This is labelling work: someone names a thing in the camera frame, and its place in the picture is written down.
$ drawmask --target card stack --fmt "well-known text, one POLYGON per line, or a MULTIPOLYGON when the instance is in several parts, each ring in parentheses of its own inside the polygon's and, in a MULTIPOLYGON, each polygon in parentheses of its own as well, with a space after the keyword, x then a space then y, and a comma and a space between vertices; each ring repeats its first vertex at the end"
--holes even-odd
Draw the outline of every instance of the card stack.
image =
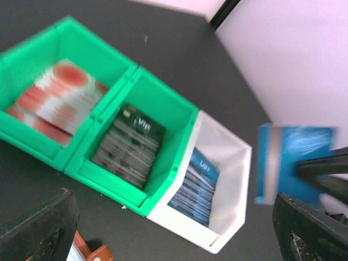
POLYGON ((92 161, 143 190, 165 128, 127 104, 120 109, 92 161))
POLYGON ((48 68, 7 113, 67 145, 107 88, 64 59, 48 68))
POLYGON ((168 206, 208 227, 219 174, 219 169, 194 148, 184 182, 168 206))

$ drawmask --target brown leather strap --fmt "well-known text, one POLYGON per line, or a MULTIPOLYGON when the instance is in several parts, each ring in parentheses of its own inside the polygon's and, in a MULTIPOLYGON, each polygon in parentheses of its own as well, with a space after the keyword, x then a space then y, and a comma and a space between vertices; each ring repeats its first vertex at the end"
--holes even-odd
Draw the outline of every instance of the brown leather strap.
POLYGON ((88 248, 86 242, 82 239, 81 235, 77 231, 75 233, 73 242, 85 258, 92 254, 92 251, 88 248))
POLYGON ((106 245, 102 245, 87 257, 87 261, 114 261, 114 256, 106 245))

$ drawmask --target white plastic bin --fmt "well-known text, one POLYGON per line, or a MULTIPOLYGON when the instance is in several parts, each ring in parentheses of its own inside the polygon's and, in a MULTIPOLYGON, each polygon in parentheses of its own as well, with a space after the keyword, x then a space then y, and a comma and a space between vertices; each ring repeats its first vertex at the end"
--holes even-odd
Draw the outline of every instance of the white plastic bin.
POLYGON ((177 177, 147 218, 211 253, 218 253, 245 222, 250 161, 251 146, 200 111, 177 177), (167 205, 183 183, 194 147, 221 171, 209 228, 167 205))

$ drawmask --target green plastic bin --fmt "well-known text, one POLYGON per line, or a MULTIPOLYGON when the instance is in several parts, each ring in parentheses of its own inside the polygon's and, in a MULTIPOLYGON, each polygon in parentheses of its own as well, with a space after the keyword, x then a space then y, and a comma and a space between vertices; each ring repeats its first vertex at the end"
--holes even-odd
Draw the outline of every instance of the green plastic bin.
POLYGON ((65 173, 146 216, 175 180, 197 115, 196 106, 139 68, 87 132, 65 173), (90 160, 120 107, 127 103, 166 128, 143 191, 90 160))
POLYGON ((0 56, 0 138, 55 169, 63 170, 87 131, 136 68, 135 63, 73 18, 57 22, 0 56), (64 58, 109 88, 66 147, 5 113, 46 68, 64 58))

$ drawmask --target dark gray tabletop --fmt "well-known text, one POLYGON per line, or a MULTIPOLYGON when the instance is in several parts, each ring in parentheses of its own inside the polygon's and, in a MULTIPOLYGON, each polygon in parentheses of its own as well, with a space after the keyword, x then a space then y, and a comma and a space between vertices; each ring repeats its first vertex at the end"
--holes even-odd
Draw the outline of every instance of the dark gray tabletop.
MULTIPOLYGON (((122 0, 0 1, 0 52, 72 15, 256 148, 268 117, 203 17, 122 0)), ((76 195, 78 230, 115 260, 282 260, 272 208, 257 206, 255 149, 246 223, 213 255, 0 141, 0 223, 45 202, 61 187, 76 195)))

